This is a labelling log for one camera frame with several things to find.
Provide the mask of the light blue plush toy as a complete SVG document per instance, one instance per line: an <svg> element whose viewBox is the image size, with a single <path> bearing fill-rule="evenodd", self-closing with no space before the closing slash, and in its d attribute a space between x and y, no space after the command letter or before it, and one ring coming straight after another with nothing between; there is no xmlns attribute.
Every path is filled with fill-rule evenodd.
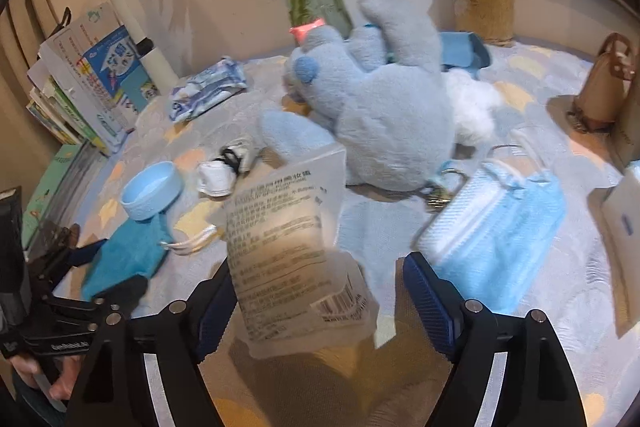
<svg viewBox="0 0 640 427"><path fill-rule="evenodd" d="M439 33L406 0L357 4L365 25L348 37L330 25L311 29L288 57L285 89L310 112L267 110L262 142L286 162L340 144L347 184L415 192L454 151Z"/></svg>

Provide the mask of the stack of green books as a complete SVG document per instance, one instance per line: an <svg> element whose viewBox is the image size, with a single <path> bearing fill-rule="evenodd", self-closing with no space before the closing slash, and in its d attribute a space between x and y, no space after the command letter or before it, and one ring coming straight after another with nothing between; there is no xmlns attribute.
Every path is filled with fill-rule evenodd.
<svg viewBox="0 0 640 427"><path fill-rule="evenodd" d="M29 103L26 108L58 141L62 144L88 142L104 156L111 155L106 144L56 83L41 58L37 58L27 71L27 77L32 83L32 89L28 94Z"/></svg>

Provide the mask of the blue felt pouch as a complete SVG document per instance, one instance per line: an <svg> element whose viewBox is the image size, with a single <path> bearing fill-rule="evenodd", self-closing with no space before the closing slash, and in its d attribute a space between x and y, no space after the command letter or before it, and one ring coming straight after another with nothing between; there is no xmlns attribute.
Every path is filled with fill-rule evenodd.
<svg viewBox="0 0 640 427"><path fill-rule="evenodd" d="M470 75L487 68L492 63L489 50L483 40L474 32L441 31L442 69L464 69Z"/></svg>

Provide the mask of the light blue round lid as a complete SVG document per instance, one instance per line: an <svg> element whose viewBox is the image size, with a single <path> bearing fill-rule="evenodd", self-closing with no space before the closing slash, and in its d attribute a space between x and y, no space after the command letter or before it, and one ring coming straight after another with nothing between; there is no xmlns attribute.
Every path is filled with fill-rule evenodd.
<svg viewBox="0 0 640 427"><path fill-rule="evenodd" d="M180 196L183 179L172 161L160 161L137 173L124 187L120 205L134 221L151 219Z"/></svg>

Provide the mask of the patterned fan-motif table mat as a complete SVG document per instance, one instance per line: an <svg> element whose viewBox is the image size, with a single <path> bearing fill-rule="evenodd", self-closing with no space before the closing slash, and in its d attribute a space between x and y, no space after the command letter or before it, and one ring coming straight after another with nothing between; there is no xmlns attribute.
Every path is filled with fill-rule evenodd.
<svg viewBox="0 0 640 427"><path fill-rule="evenodd" d="M589 64L539 46L495 48L480 72L503 96L496 131L472 160L537 155L561 183L566 215L546 262L520 303L547 313L570 360L586 418L614 426L639 391L639 331L626 322L626 297L600 205L620 172L599 135L575 131L566 120ZM168 221L177 237L192 236L218 209L194 186L198 163L224 144L255 132L258 116L283 104L283 58L245 66L250 87L184 127L168 119L163 100L140 116L119 155L93 180L79 216L81 240L111 235L126 219L119 199L126 183L163 160L180 169L184 191ZM360 186L343 202L340 243L366 272L378 300L378 328L356 345L256 360L233 319L218 350L201 372L216 408L229 426L419 426L426 421L449 373L447 360L428 341L400 276L400 260L430 214L423 198L387 195Z"/></svg>

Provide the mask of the translucent printed plastic pouch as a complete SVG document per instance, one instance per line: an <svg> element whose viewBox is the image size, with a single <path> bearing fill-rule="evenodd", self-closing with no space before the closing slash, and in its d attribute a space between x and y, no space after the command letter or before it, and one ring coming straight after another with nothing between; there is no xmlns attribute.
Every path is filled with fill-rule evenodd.
<svg viewBox="0 0 640 427"><path fill-rule="evenodd" d="M371 337L378 302L338 246L346 150L332 144L239 188L213 213L254 359L297 355Z"/></svg>

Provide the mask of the woven pen holder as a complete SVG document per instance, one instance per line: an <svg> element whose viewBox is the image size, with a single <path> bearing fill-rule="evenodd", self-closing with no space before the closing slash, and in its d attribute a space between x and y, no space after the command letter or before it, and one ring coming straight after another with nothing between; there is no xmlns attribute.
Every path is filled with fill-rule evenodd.
<svg viewBox="0 0 640 427"><path fill-rule="evenodd" d="M514 0L454 0L457 31L474 32L486 43L510 46L514 39Z"/></svg>

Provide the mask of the blue white tissue packet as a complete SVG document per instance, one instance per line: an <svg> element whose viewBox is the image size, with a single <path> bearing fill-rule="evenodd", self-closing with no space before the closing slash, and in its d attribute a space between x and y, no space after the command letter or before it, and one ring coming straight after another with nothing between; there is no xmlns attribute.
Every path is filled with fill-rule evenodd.
<svg viewBox="0 0 640 427"><path fill-rule="evenodd" d="M168 116L174 124L188 122L247 89L242 65L225 56L198 74L181 80L168 98Z"/></svg>

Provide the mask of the blue cover workbook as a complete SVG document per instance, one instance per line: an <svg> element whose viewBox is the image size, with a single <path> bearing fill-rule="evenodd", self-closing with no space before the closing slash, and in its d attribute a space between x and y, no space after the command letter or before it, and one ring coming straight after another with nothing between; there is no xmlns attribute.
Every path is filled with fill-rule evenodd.
<svg viewBox="0 0 640 427"><path fill-rule="evenodd" d="M139 114L160 91L144 69L126 27L113 30L82 57L120 115L134 127Z"/></svg>

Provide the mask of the blue face mask pack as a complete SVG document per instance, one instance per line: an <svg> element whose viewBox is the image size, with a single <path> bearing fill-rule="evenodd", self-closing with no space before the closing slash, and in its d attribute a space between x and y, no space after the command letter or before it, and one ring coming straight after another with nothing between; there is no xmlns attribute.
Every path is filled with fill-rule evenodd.
<svg viewBox="0 0 640 427"><path fill-rule="evenodd" d="M565 213L561 183L539 155L498 145L421 232L416 250L462 297L512 314Z"/></svg>

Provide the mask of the white fluffy plush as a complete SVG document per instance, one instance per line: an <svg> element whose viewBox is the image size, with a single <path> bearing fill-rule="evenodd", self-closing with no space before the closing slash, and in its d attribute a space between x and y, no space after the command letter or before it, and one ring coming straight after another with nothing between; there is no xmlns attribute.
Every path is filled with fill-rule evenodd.
<svg viewBox="0 0 640 427"><path fill-rule="evenodd" d="M495 134L495 111L503 106L501 93L490 83L474 79L461 68L442 74L454 115L456 142L477 146Z"/></svg>

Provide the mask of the teal blue cloth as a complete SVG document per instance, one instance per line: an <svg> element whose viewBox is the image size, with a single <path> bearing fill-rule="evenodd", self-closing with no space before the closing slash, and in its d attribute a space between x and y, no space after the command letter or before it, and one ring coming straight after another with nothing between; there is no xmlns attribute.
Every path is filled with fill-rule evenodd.
<svg viewBox="0 0 640 427"><path fill-rule="evenodd" d="M91 261L81 285L82 299L92 300L135 275L149 280L166 256L162 243L171 241L166 213L143 221L127 219Z"/></svg>

